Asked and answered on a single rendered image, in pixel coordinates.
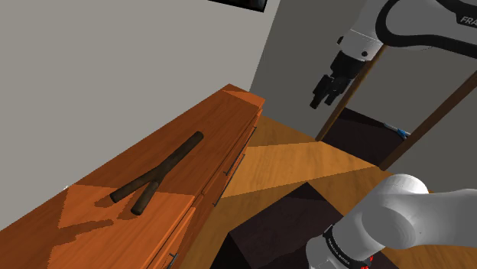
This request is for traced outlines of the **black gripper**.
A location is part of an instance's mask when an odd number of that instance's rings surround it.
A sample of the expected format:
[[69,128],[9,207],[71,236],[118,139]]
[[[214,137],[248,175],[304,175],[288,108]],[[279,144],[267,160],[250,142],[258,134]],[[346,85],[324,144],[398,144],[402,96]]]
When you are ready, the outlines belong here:
[[332,105],[334,100],[346,91],[350,80],[357,77],[365,64],[366,62],[363,60],[357,60],[342,51],[338,52],[330,66],[331,77],[323,75],[318,82],[313,90],[310,107],[316,109],[326,95],[324,102],[327,105]]

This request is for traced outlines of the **orange wooden chest of drawers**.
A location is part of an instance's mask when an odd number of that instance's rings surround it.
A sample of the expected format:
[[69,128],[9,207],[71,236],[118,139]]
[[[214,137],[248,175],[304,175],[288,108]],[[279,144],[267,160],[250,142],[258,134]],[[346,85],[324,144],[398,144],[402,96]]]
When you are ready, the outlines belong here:
[[[178,269],[242,162],[263,98],[227,85],[0,230],[0,269]],[[144,212],[134,192],[196,132],[202,141],[169,172]]]

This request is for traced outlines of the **dark robot stand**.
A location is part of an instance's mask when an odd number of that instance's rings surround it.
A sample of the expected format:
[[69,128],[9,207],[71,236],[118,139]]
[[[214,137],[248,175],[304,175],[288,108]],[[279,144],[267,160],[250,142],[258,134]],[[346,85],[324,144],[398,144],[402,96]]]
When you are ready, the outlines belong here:
[[332,258],[324,269],[399,269],[380,248],[354,254],[342,214],[309,183],[231,230],[209,269],[310,269],[306,245],[319,238],[311,257]]

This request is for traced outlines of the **dark brown forked stick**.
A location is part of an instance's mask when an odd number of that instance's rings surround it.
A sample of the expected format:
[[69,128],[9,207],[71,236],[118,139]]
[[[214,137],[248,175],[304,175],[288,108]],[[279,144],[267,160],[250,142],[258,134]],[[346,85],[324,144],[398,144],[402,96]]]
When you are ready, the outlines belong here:
[[185,158],[185,156],[187,156],[203,140],[203,138],[203,133],[201,131],[196,131],[159,165],[113,191],[109,194],[109,198],[114,203],[117,203],[138,190],[140,187],[147,185],[131,208],[132,214],[140,216],[166,175],[174,169]]

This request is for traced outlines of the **brown wooden door frame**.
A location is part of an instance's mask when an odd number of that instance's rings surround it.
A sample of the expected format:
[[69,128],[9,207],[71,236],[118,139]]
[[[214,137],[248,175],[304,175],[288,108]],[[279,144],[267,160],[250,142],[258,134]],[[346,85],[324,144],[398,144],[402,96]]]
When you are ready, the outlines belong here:
[[[321,128],[318,135],[315,137],[316,141],[322,141],[328,131],[331,129],[336,119],[342,113],[342,110],[349,103],[357,88],[364,81],[372,67],[378,62],[383,52],[388,48],[383,45],[375,57],[367,62],[362,71],[353,80],[351,86],[346,91],[344,96],[334,108],[331,115],[326,120],[326,123]],[[401,144],[399,144],[379,165],[378,167],[386,171],[392,164],[394,164],[400,157],[404,155],[413,145],[415,145],[431,128],[433,128],[441,119],[443,119],[453,108],[455,108],[473,89],[477,87],[477,70],[469,76],[461,86],[459,86],[432,114],[430,114]]]

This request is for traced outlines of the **dark framed wall picture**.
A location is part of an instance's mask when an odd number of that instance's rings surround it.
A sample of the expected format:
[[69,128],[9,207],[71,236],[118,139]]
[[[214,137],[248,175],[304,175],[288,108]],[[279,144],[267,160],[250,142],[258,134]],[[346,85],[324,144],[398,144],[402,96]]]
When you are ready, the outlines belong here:
[[225,5],[244,8],[251,11],[264,12],[268,0],[210,0]]

